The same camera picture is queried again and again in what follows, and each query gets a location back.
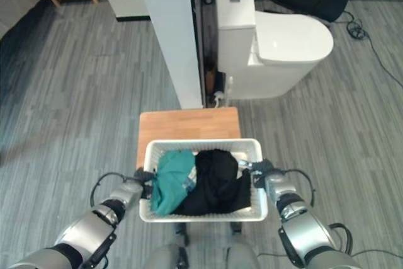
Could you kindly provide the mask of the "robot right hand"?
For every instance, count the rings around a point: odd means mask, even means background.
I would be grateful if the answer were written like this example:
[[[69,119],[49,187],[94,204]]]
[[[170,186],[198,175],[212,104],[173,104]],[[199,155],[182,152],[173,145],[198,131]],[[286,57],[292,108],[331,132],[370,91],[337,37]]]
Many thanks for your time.
[[[274,172],[274,166],[271,161],[263,159],[258,162],[249,162],[246,160],[238,161],[239,168],[248,169],[253,179],[255,188],[266,188],[265,178]]]

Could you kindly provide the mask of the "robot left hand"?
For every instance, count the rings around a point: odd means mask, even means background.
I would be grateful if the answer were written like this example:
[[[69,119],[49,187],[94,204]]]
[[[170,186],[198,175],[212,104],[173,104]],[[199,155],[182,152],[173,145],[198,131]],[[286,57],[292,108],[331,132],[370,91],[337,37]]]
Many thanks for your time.
[[[139,168],[135,171],[133,177],[142,186],[141,198],[150,200],[153,193],[153,184],[156,180],[156,173],[153,171],[145,171],[143,168]]]

